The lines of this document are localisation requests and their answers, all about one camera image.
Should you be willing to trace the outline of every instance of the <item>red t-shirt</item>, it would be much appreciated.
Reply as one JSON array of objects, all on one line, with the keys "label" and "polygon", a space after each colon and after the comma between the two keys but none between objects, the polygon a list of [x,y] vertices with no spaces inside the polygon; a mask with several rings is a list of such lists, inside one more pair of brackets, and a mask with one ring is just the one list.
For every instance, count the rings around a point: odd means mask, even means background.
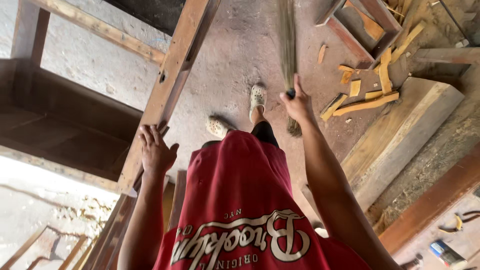
[{"label": "red t-shirt", "polygon": [[292,197],[285,153],[250,133],[192,153],[178,228],[155,270],[370,269],[348,246],[320,237]]}]

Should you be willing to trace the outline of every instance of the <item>sandal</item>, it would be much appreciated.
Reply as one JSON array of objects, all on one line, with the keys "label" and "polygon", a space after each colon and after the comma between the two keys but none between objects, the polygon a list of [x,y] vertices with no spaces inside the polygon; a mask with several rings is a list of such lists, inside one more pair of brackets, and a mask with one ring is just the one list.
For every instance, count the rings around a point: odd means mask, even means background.
[{"label": "sandal", "polygon": [[235,127],[215,116],[209,116],[207,118],[205,121],[205,127],[207,128],[208,132],[221,139],[227,136],[227,132],[229,130],[237,130]]},{"label": "sandal", "polygon": [[267,91],[263,86],[254,85],[250,93],[250,122],[252,121],[252,112],[257,106],[263,106],[265,112],[265,103],[267,102]]}]

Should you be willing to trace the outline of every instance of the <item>broom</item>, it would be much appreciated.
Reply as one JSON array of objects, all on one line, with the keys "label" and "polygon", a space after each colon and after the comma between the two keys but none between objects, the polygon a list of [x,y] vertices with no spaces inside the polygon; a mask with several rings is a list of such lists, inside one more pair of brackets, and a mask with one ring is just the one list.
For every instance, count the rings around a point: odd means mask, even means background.
[{"label": "broom", "polygon": [[[293,75],[297,72],[297,52],[295,40],[294,0],[278,0],[278,37],[280,38],[280,64],[287,95],[295,98]],[[288,116],[287,131],[293,137],[301,136],[300,125]]]}]

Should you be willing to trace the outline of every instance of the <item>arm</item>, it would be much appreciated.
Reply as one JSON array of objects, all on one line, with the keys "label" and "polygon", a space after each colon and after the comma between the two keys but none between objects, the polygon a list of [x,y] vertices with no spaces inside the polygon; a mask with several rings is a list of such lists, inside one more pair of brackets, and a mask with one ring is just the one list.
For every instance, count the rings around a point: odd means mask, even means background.
[{"label": "arm", "polygon": [[165,145],[156,125],[140,127],[142,187],[120,248],[118,269],[152,269],[163,237],[163,179],[177,158],[178,144]]},{"label": "arm", "polygon": [[398,270],[358,205],[340,163],[320,131],[312,101],[296,74],[295,98],[282,93],[288,114],[300,124],[307,181],[330,237],[350,246],[373,270]]}]

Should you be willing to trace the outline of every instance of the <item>hand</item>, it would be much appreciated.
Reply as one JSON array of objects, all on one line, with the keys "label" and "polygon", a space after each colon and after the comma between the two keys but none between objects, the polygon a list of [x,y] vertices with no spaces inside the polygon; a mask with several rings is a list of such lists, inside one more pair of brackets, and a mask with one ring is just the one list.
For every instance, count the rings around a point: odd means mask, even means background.
[{"label": "hand", "polygon": [[312,109],[312,98],[301,89],[298,74],[293,75],[293,88],[295,89],[295,98],[293,99],[290,99],[286,93],[280,93],[280,99],[287,107],[288,114],[291,118],[297,120],[300,126],[308,122],[316,124]]},{"label": "hand", "polygon": [[162,123],[160,127],[157,127],[157,125],[142,125],[140,127],[138,138],[142,142],[144,176],[149,176],[143,179],[162,177],[173,166],[175,159],[177,159],[179,145],[174,144],[169,149],[160,134],[160,130],[164,125]]}]

